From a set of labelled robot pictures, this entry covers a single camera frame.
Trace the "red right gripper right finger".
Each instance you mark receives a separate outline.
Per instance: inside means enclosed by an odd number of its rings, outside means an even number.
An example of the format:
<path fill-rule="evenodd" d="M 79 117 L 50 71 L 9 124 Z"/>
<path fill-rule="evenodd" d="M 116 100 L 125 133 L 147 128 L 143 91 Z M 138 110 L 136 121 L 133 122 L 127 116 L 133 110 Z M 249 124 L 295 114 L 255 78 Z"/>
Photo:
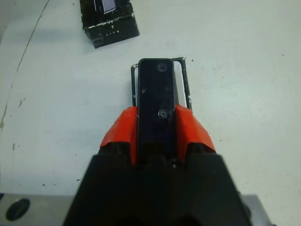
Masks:
<path fill-rule="evenodd" d="M 177 105 L 175 119 L 177 163 L 183 166 L 193 153 L 216 153 L 209 133 L 196 119 L 191 109 Z"/>

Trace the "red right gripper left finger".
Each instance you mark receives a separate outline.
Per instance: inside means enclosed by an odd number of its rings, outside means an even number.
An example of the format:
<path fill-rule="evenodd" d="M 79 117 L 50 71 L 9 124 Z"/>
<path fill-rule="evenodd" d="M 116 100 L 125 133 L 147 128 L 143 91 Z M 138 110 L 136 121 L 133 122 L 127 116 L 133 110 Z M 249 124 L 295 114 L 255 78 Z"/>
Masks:
<path fill-rule="evenodd" d="M 136 163 L 137 151 L 137 107 L 132 106 L 115 120 L 105 134 L 99 149 L 99 154 L 120 154 L 125 156 L 126 163 Z"/>

